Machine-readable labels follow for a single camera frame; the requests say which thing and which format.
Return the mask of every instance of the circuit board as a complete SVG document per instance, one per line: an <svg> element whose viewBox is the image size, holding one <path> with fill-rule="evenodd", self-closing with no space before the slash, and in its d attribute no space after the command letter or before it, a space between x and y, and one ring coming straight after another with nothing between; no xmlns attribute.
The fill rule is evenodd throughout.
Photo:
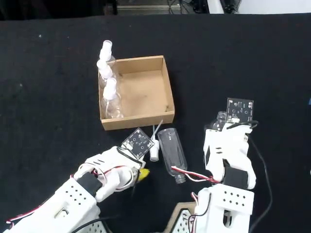
<svg viewBox="0 0 311 233"><path fill-rule="evenodd" d="M137 159L144 156L153 145L153 141L140 128L137 128L122 143L122 147L131 151Z"/></svg>
<svg viewBox="0 0 311 233"><path fill-rule="evenodd" d="M253 120L254 101L228 98L227 122L247 122Z"/></svg>

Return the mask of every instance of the open cardboard box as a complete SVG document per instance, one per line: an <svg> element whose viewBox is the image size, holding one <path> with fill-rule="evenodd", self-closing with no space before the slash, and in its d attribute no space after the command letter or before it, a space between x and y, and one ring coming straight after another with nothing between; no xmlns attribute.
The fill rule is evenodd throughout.
<svg viewBox="0 0 311 233"><path fill-rule="evenodd" d="M116 61L123 118L105 119L101 107L103 91L99 89L100 118L105 130L134 128L172 123L175 107L170 79L163 56L139 57Z"/></svg>

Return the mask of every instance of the bottle neck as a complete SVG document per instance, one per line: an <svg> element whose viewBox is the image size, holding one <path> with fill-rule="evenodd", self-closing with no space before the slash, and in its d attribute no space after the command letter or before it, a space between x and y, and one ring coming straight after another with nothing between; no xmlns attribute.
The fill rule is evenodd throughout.
<svg viewBox="0 0 311 233"><path fill-rule="evenodd" d="M176 183L183 183L186 181L186 177L184 174L179 174L175 176Z"/></svg>

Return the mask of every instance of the black fabric surface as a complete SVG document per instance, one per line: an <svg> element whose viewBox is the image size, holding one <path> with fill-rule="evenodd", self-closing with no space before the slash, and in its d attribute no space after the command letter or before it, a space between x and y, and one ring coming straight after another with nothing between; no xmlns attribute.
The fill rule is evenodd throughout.
<svg viewBox="0 0 311 233"><path fill-rule="evenodd" d="M253 139L267 163L274 204L255 232L309 232L311 15L145 16L0 22L0 221L38 206L90 156L133 129L99 121L96 61L111 39L117 58L164 55L188 169L205 173L204 125L227 97L255 101ZM151 135L152 127L143 130ZM269 196L263 165L254 221ZM178 202L209 183L176 185L160 159L130 190L100 203L114 233L164 230Z"/></svg>

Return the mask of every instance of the black cable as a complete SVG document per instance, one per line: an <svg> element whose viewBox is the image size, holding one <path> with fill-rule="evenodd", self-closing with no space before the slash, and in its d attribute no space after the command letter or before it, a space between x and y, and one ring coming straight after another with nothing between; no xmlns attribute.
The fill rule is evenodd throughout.
<svg viewBox="0 0 311 233"><path fill-rule="evenodd" d="M187 4L187 2L182 1L182 0L179 0L180 9L181 9L181 8L184 8L184 9L186 10L187 14L190 14L190 12L188 11L188 9L184 6L184 3Z"/></svg>
<svg viewBox="0 0 311 233"><path fill-rule="evenodd" d="M252 224L252 226L250 227L249 233L252 233L254 228L258 225L258 223L267 215L267 213L269 212L269 210L271 209L272 203L273 203L273 196L272 196L272 189L271 189L271 185L270 185L270 181L269 181L269 176L268 176L268 170L267 170L267 165L265 160L263 159L263 156L261 155L259 149L257 148L257 146L255 145L253 139L249 136L248 137L250 142L252 143L258 157L261 159L263 166L264 166L264 173L266 176L266 181L267 181L267 186L269 189L269 196L270 196L270 202L267 206L267 208L265 209L264 212L262 212L262 214L256 219L256 221Z"/></svg>
<svg viewBox="0 0 311 233"><path fill-rule="evenodd" d="M87 222L87 223L85 223L85 224L83 224L83 225L81 225L80 227L78 227L76 230L74 230L73 232L71 232L71 233L77 233L79 230L81 230L82 228L84 228L84 227L87 227L88 225L91 225L91 224L93 224L93 223L95 223L95 222L99 222L99 221L105 221L105 220L107 220L107 219L111 219L111 218L117 218L118 216L112 216L112 217L99 217L99 218L97 218L97 219L94 219L94 220L92 220L92 221L90 221L90 222Z"/></svg>
<svg viewBox="0 0 311 233"><path fill-rule="evenodd" d="M207 213L208 209L209 209L209 206L210 206L210 199L212 197L212 193L209 193L209 199L208 199L208 204L207 204L207 208L206 210L204 211L204 213L200 214L200 215L190 215L189 218L188 218L188 229L189 229L189 232L191 233L191 229L190 229L190 219L192 217L200 217L200 216L203 216Z"/></svg>
<svg viewBox="0 0 311 233"><path fill-rule="evenodd" d="M252 125L251 129L255 128L258 126L259 122L256 120L250 120L250 121L245 121L245 122L239 122L239 123L234 123L230 126L227 127L227 130L232 129L234 127L240 126L240 125Z"/></svg>
<svg viewBox="0 0 311 233"><path fill-rule="evenodd" d="M137 159L134 159L134 158L132 158L131 156L128 156L128 155L127 155L126 153L124 153L122 150L128 150L128 151L131 153L131 151L130 151L128 148L117 147L117 151L118 151L121 155L123 155L124 157L126 157L126 158L132 160L133 162L138 163L140 166L142 166L142 162L141 162L141 161L139 161L139 160L137 160Z"/></svg>
<svg viewBox="0 0 311 233"><path fill-rule="evenodd" d="M175 3L176 0L173 0L172 3L170 4L170 0L167 0L167 5L169 6L169 13L174 15L174 12L172 10L172 5Z"/></svg>

